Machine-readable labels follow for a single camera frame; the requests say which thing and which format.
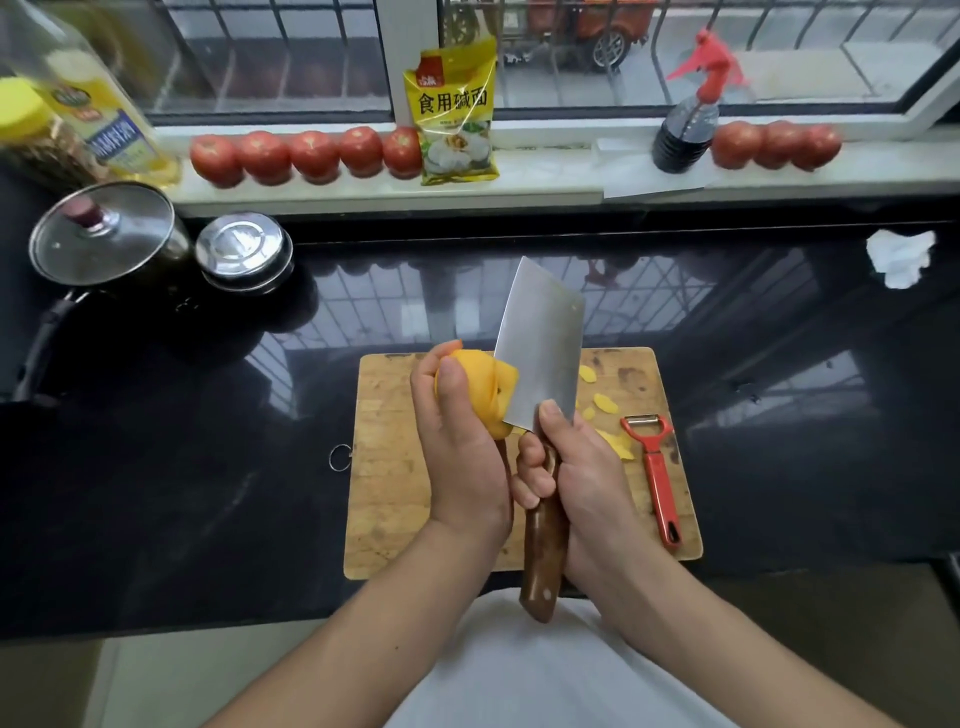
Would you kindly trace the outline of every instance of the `glass pane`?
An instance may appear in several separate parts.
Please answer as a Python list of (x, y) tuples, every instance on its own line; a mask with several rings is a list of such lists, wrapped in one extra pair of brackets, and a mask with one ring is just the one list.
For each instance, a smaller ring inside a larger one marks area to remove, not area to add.
[(393, 118), (373, 0), (43, 7), (81, 30), (161, 123)]
[(498, 108), (536, 109), (513, 117), (662, 114), (704, 79), (666, 79), (703, 28), (747, 80), (728, 85), (724, 104), (889, 111), (911, 86), (929, 85), (927, 71), (960, 38), (955, 0), (442, 0), (440, 18), (444, 43), (498, 37)]

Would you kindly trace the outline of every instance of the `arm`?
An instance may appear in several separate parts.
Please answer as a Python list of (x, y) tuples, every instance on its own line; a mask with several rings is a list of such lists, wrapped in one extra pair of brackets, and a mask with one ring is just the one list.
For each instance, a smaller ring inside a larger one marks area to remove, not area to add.
[(397, 558), (206, 728), (382, 725), (430, 671), (490, 575), (513, 522), (503, 443), (473, 414), (440, 345), (411, 376), (430, 518)]
[(567, 576), (605, 622), (740, 728), (896, 728), (892, 719), (804, 662), (698, 582), (640, 527), (619, 458), (579, 415), (541, 406), (563, 459), (543, 469), (532, 435), (520, 440), (514, 497), (530, 508), (560, 488), (570, 517)]

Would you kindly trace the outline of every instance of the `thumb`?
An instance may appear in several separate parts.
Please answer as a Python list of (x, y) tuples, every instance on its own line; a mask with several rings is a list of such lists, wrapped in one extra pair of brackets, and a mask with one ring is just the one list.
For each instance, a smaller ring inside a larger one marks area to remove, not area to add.
[(560, 454), (560, 459), (569, 463), (576, 460), (577, 455), (583, 452), (587, 440), (584, 433), (579, 431), (564, 417), (560, 407), (553, 400), (540, 403), (540, 429), (546, 439)]
[(452, 356), (440, 360), (437, 373), (437, 404), (444, 428), (454, 434), (470, 429), (476, 415), (470, 404), (467, 372)]

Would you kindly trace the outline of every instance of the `bottle label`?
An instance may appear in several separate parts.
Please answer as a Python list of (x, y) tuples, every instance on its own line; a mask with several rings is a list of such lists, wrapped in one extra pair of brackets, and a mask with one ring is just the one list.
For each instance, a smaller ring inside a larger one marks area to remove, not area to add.
[(146, 121), (126, 109), (105, 79), (61, 84), (50, 89), (47, 103), (84, 138), (103, 164), (121, 174), (162, 169), (166, 160), (144, 133)]

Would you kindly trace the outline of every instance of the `hand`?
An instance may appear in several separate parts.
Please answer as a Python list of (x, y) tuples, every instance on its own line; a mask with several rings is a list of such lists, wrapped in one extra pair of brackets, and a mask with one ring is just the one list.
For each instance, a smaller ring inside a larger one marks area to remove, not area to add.
[(564, 571), (606, 616), (617, 585), (648, 558), (661, 559), (663, 549), (640, 525), (620, 458), (580, 413), (571, 425), (555, 402), (546, 401), (540, 405), (540, 426), (560, 454), (560, 482), (543, 467), (540, 438), (528, 432), (520, 438), (511, 492), (530, 509), (559, 487), (570, 518)]
[(462, 346), (448, 341), (434, 347), (410, 374), (417, 433), (430, 475), (430, 519), (497, 550), (514, 523), (510, 466), (504, 442), (495, 442), (473, 412), (467, 373), (447, 356)]

